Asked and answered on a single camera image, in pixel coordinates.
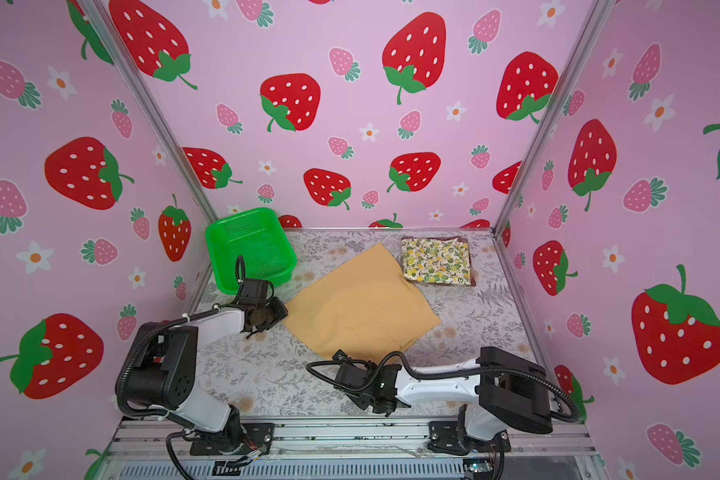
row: white flower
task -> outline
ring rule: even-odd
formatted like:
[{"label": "white flower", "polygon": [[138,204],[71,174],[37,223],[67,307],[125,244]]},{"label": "white flower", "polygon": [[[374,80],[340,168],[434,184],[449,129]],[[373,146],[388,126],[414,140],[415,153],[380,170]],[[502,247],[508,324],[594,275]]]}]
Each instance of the white flower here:
[{"label": "white flower", "polygon": [[230,0],[202,0],[202,3],[208,5],[208,15],[211,18],[216,18],[216,16],[220,16],[221,18],[227,20],[228,17],[226,16],[226,8],[227,5],[230,4]]},{"label": "white flower", "polygon": [[465,187],[464,182],[461,182],[459,185],[454,186],[454,195],[463,197],[467,190],[469,190],[469,187]]},{"label": "white flower", "polygon": [[59,91],[59,94],[64,100],[69,100],[70,95],[77,93],[77,90],[70,83],[70,75],[67,72],[57,72],[56,68],[48,65],[48,86]]},{"label": "white flower", "polygon": [[550,340],[552,340],[552,335],[554,334],[554,327],[552,326],[552,320],[544,321],[544,331],[547,333],[547,335],[550,336]]},{"label": "white flower", "polygon": [[613,77],[616,74],[616,65],[621,62],[621,58],[624,56],[623,53],[619,53],[614,47],[614,51],[608,55],[608,58],[603,60],[603,78]]},{"label": "white flower", "polygon": [[361,128],[360,133],[362,134],[362,140],[376,141],[376,135],[378,135],[378,129],[374,128],[373,125],[368,124],[367,127]]},{"label": "white flower", "polygon": [[45,456],[45,448],[37,453],[24,452],[21,454],[21,463],[8,474],[8,478],[27,480],[31,475],[37,475],[43,471],[43,464],[40,460]]},{"label": "white flower", "polygon": [[618,245],[614,245],[614,248],[610,250],[603,248],[603,255],[605,257],[605,260],[603,260],[603,268],[610,267],[615,274],[619,271],[619,264],[626,260],[624,255],[619,255]]},{"label": "white flower", "polygon": [[542,3],[540,6],[541,16],[536,25],[548,24],[553,27],[556,22],[557,15],[565,12],[565,5],[560,5],[560,0],[552,0],[549,3]]},{"label": "white flower", "polygon": [[658,98],[654,99],[650,104],[651,112],[643,120],[644,124],[653,124],[653,131],[659,131],[664,120],[669,120],[675,116],[675,111],[670,108],[675,94],[670,94],[664,101]]},{"label": "white flower", "polygon": [[603,370],[603,375],[609,376],[612,380],[614,380],[614,385],[619,386],[619,379],[626,378],[624,370],[619,368],[619,359],[614,358],[613,360],[608,360],[608,357],[604,356],[603,360],[605,361],[605,370]]},{"label": "white flower", "polygon": [[134,273],[132,275],[128,275],[128,280],[132,282],[132,287],[135,289],[139,288],[140,286],[144,286],[144,279],[146,278],[146,272],[142,272],[139,270],[138,266],[134,267]]},{"label": "white flower", "polygon": [[619,476],[624,480],[640,480],[635,475],[635,464],[626,463],[619,457]]},{"label": "white flower", "polygon": [[272,166],[271,161],[269,161],[269,162],[259,161],[259,171],[264,172],[267,175],[267,177],[271,177],[272,172],[277,172],[277,168],[274,168]]},{"label": "white flower", "polygon": [[661,7],[661,3],[663,0],[648,0],[648,3],[646,4],[646,8],[653,7],[654,12],[658,12],[659,8]]},{"label": "white flower", "polygon": [[455,104],[446,107],[445,111],[448,112],[445,120],[461,121],[461,114],[467,111],[467,108],[461,106],[461,100],[457,100]]},{"label": "white flower", "polygon": [[152,155],[154,155],[155,157],[155,164],[165,166],[166,153],[163,151],[163,148],[161,146],[157,145],[157,147],[152,150]]},{"label": "white flower", "polygon": [[42,250],[38,242],[33,241],[29,244],[29,251],[19,252],[16,254],[16,258],[27,263],[27,274],[29,275],[38,268],[41,270],[50,270],[50,262],[48,259],[53,254],[54,251],[50,248]]}]

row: basket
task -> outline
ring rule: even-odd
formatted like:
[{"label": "basket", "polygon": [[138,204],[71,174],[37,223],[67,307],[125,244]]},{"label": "basket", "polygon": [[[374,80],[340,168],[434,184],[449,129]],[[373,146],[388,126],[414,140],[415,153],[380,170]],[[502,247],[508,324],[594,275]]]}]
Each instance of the basket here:
[{"label": "basket", "polygon": [[269,208],[254,208],[214,222],[206,230],[206,242],[216,286],[228,295],[237,294],[239,287],[238,255],[246,261],[246,277],[269,280],[274,286],[289,281],[296,268],[296,253],[277,214]]}]

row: pink wall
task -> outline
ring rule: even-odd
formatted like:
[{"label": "pink wall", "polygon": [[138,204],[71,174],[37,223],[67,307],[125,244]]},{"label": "pink wall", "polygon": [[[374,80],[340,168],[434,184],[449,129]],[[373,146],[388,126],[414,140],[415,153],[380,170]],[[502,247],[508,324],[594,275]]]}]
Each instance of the pink wall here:
[{"label": "pink wall", "polygon": [[[304,226],[368,226],[396,214],[404,226],[430,227],[462,226],[478,219],[494,222],[506,198],[506,188],[495,189],[494,178],[498,184],[505,173],[514,175],[513,166],[522,159],[536,127],[528,109],[541,109],[543,104],[529,106],[519,114],[521,120],[502,116],[507,117],[527,96],[534,95],[530,105],[551,91],[557,77],[554,70],[564,66],[591,2],[564,0],[559,5],[556,0],[529,6],[472,1],[446,6],[434,0],[221,0],[217,4],[149,0],[146,4],[111,0],[110,13],[179,142],[211,150],[191,152],[193,161],[200,162],[202,153],[224,159],[232,180],[242,182],[218,184],[210,162],[197,166],[219,216],[266,203],[280,215],[296,216]],[[258,8],[241,10],[239,4]],[[402,34],[393,40],[410,22],[412,39]],[[497,24],[498,33],[493,35]],[[487,50],[480,39],[486,41]],[[170,54],[166,62],[156,56],[162,49]],[[524,52],[540,58],[525,54],[509,67]],[[191,57],[176,61],[186,54]],[[412,58],[406,62],[409,54]],[[156,62],[166,64],[155,72]],[[358,78],[351,70],[354,62]],[[526,69],[530,63],[536,63],[535,71]],[[406,64],[416,68],[412,80],[396,72]],[[385,74],[385,65],[391,67],[395,84]],[[505,69],[512,91],[502,81]],[[290,74],[299,75],[277,78]],[[302,85],[308,90],[288,93]],[[402,104],[396,101],[397,85],[404,87]],[[285,117],[279,122],[272,122],[262,108],[262,91],[273,115],[285,105],[281,113]],[[223,104],[221,117],[219,104]],[[459,115],[453,118],[455,110]],[[414,134],[406,140],[404,131],[398,134],[402,124]],[[479,145],[488,149],[487,154],[481,150],[473,154]],[[347,147],[352,148],[352,156],[343,158]],[[397,184],[411,192],[400,190],[389,177],[393,159],[402,155],[405,163],[399,171],[411,168],[414,178],[408,182],[397,178]],[[422,169],[416,166],[418,161],[430,163]],[[436,173],[427,175],[436,164]],[[308,171],[307,181],[316,182],[309,190],[304,180]],[[219,175],[229,178],[229,173]],[[351,185],[348,198],[342,185]],[[330,192],[339,190],[338,205],[327,206]],[[366,195],[372,190],[378,195]],[[487,207],[480,202],[486,198]]]},{"label": "pink wall", "polygon": [[[0,362],[0,478],[22,468],[38,478],[85,476],[98,458],[86,450],[102,452],[120,418],[110,397],[133,328],[181,314],[174,278],[191,294],[207,258],[188,189],[170,162],[156,163],[158,141],[115,66],[99,58],[106,53],[88,44],[85,60],[83,44],[66,2],[0,2],[0,179],[8,180],[0,183],[0,357],[21,354]],[[21,94],[40,105],[22,107]],[[120,128],[115,99],[128,110],[116,116]],[[59,150],[78,138],[92,139]],[[114,165],[100,168],[103,146],[135,180],[121,178],[117,202]],[[172,194],[195,230],[176,262],[158,231]],[[145,220],[134,228],[135,207],[148,228]],[[90,264],[80,251],[99,239],[116,258],[100,241]],[[129,279],[136,268],[143,285]],[[120,314],[128,305],[135,318]]]},{"label": "pink wall", "polygon": [[610,477],[720,478],[720,2],[617,5],[576,89],[510,221],[515,273]]}]

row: yellow cloth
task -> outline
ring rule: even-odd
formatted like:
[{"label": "yellow cloth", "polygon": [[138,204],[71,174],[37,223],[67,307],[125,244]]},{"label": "yellow cloth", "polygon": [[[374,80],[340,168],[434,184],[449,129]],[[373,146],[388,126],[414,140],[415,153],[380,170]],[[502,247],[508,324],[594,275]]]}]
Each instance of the yellow cloth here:
[{"label": "yellow cloth", "polygon": [[387,353],[405,351],[440,323],[381,244],[308,286],[286,307],[282,323],[326,360],[344,350],[378,363]]}]

